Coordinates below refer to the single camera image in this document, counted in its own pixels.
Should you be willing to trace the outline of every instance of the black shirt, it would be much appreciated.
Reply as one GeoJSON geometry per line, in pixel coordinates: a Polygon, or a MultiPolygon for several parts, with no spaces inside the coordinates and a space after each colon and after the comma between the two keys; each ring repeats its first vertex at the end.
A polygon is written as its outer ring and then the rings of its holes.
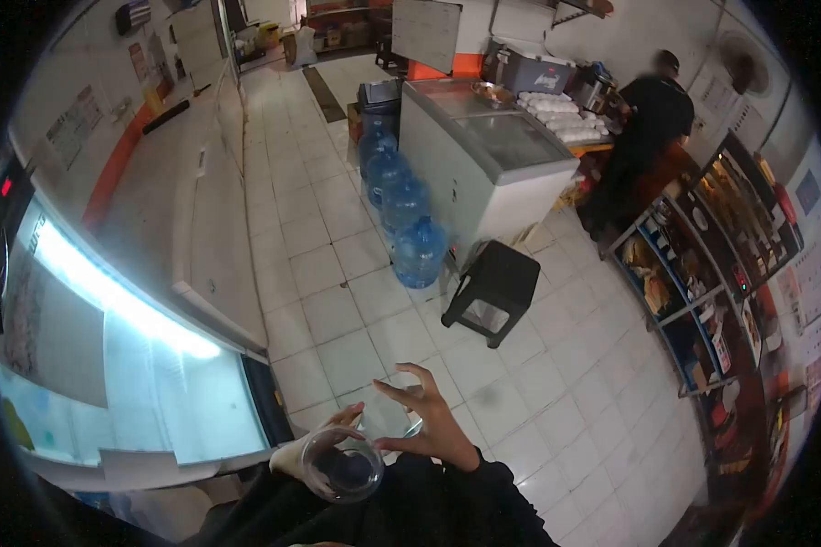
{"type": "Polygon", "coordinates": [[[671,78],[642,76],[621,90],[621,96],[635,110],[621,135],[623,144],[656,154],[690,135],[693,101],[671,78]]]}

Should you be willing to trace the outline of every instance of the clear plastic cup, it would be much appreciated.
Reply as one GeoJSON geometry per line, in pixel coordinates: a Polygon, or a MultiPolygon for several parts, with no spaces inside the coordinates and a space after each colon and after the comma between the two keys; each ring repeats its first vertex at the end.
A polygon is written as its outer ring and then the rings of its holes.
{"type": "Polygon", "coordinates": [[[331,503],[354,503],[372,495],[383,479],[383,457],[361,432],[329,426],[310,435],[301,451],[304,482],[331,503]]]}

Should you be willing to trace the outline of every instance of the hand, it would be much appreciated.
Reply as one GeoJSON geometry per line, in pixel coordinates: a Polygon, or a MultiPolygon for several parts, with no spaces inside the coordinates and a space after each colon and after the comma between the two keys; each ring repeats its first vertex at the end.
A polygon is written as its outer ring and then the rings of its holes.
{"type": "Polygon", "coordinates": [[[456,465],[462,471],[477,469],[477,466],[481,465],[477,450],[453,418],[450,407],[438,392],[438,386],[431,372],[413,363],[398,363],[395,368],[410,372],[419,378],[423,385],[409,392],[374,380],[374,388],[393,401],[416,411],[416,414],[423,419],[423,428],[408,439],[388,437],[378,439],[374,442],[374,446],[382,450],[432,456],[456,465]]]}

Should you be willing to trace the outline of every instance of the blue water jug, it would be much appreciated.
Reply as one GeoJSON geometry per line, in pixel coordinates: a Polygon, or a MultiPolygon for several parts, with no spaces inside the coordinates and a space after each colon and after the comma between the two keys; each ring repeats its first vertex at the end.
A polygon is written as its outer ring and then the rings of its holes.
{"type": "Polygon", "coordinates": [[[359,174],[362,180],[367,179],[368,163],[376,154],[396,148],[398,142],[392,133],[383,128],[380,120],[374,120],[370,128],[365,128],[365,134],[359,139],[359,174]]]}
{"type": "Polygon", "coordinates": [[[383,186],[383,211],[381,221],[386,235],[394,238],[398,232],[414,224],[422,216],[430,216],[429,187],[408,174],[383,186]]]}
{"type": "Polygon", "coordinates": [[[447,234],[424,216],[396,235],[392,271],[405,287],[425,289],[438,279],[446,253],[447,234]]]}
{"type": "Polygon", "coordinates": [[[397,184],[402,177],[411,175],[411,168],[398,150],[384,149],[376,153],[368,163],[365,187],[368,201],[378,210],[383,209],[383,187],[397,184]]]}

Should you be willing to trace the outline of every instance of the black stool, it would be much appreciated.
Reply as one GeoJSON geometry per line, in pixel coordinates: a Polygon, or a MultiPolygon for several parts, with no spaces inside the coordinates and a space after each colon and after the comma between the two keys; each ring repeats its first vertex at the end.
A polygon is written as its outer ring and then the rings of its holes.
{"type": "Polygon", "coordinates": [[[471,268],[462,274],[460,286],[441,316],[441,324],[449,327],[459,322],[486,336],[487,347],[496,349],[532,304],[540,269],[537,261],[503,243],[487,243],[471,268]],[[468,286],[466,278],[471,278],[468,286]],[[508,313],[508,320],[498,333],[463,317],[462,314],[475,300],[482,300],[508,313]]]}

